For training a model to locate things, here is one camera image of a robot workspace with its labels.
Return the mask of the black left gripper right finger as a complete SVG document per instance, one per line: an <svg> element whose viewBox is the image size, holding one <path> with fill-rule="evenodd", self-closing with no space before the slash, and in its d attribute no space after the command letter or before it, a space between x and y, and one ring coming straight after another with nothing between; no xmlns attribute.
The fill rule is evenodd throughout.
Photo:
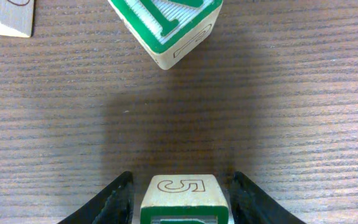
<svg viewBox="0 0 358 224"><path fill-rule="evenodd" d="M235 224L305 224L239 171L230 184L230 204Z"/></svg>

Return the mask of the green R block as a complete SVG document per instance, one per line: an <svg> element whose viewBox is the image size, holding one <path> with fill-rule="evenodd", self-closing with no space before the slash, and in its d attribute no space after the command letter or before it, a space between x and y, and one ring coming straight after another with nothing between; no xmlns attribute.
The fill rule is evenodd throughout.
<svg viewBox="0 0 358 224"><path fill-rule="evenodd" d="M227 224L229 207L213 174L155 175L140 205L140 224Z"/></svg>

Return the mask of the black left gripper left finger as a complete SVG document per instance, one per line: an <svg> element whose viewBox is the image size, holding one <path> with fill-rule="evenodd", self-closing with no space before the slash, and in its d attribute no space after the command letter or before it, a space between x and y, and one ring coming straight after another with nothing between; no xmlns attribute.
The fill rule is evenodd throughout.
<svg viewBox="0 0 358 224"><path fill-rule="evenodd" d="M131 224L133 211L133 174L125 171L58 224Z"/></svg>

